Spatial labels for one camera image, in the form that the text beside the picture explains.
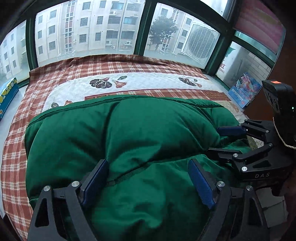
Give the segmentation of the green puffer jacket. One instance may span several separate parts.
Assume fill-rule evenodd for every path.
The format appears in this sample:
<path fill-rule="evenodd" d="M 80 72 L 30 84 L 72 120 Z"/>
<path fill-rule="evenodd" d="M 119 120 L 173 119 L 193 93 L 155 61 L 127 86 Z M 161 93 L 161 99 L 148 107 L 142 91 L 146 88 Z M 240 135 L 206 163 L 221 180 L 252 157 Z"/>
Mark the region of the green puffer jacket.
<path fill-rule="evenodd" d="M 228 109 L 201 99 L 114 95 L 49 109 L 25 134 L 30 205 L 44 186 L 68 186 L 105 159 L 107 184 L 85 213 L 100 240 L 197 240 L 209 209 L 187 163 L 195 158 L 232 185 L 234 169 L 205 153 L 249 152 L 247 140 L 217 133 L 237 124 Z"/>

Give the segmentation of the colourful picture book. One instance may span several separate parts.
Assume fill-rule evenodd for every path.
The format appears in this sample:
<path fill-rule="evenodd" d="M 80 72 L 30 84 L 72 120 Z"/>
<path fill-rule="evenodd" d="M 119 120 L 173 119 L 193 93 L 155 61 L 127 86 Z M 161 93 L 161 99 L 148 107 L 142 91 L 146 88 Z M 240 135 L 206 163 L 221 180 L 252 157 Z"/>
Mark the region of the colourful picture book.
<path fill-rule="evenodd" d="M 251 77 L 248 72 L 244 72 L 230 88 L 229 95 L 234 101 L 244 109 L 257 95 L 262 87 L 262 82 Z"/>

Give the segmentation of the white outdoor air conditioner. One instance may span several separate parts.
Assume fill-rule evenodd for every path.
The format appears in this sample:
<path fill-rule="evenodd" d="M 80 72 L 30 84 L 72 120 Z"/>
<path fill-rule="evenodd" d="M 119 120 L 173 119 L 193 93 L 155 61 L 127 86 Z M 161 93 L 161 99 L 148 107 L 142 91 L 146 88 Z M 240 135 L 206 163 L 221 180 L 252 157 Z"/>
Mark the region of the white outdoor air conditioner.
<path fill-rule="evenodd" d="M 205 68 L 220 37 L 220 33 L 205 24 L 193 23 L 181 52 Z"/>

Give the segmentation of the pink floral curtain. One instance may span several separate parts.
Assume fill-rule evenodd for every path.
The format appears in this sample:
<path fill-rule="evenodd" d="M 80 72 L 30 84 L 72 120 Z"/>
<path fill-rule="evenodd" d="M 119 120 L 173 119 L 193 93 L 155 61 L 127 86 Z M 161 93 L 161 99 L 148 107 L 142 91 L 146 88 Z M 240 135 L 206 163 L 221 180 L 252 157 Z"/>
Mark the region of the pink floral curtain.
<path fill-rule="evenodd" d="M 255 39 L 278 54 L 285 37 L 285 27 L 276 15 L 258 0 L 243 0 L 234 29 Z"/>

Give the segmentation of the blue tissue box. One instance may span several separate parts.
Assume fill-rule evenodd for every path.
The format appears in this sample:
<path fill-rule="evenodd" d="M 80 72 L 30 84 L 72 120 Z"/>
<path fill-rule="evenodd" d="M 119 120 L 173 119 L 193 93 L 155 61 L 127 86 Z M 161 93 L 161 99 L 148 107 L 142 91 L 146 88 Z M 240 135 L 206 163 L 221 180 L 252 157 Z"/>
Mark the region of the blue tissue box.
<path fill-rule="evenodd" d="M 17 84 L 17 79 L 12 78 L 5 82 L 1 86 L 1 95 L 0 95 L 0 120 L 3 119 L 3 116 L 11 104 L 12 100 L 19 91 L 19 86 Z"/>

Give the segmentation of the red plaid patchwork quilt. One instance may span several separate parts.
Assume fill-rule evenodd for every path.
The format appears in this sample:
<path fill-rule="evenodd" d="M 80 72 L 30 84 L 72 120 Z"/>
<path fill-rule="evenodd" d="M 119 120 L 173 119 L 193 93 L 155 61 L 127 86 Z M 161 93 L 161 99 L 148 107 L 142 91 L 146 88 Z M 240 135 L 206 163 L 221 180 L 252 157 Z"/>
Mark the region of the red plaid patchwork quilt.
<path fill-rule="evenodd" d="M 109 54 L 61 60 L 30 72 L 30 82 L 4 132 L 1 164 L 2 212 L 26 240 L 32 209 L 26 193 L 26 127 L 51 108 L 116 94 L 206 99 L 243 122 L 243 111 L 200 68 L 137 55 Z"/>

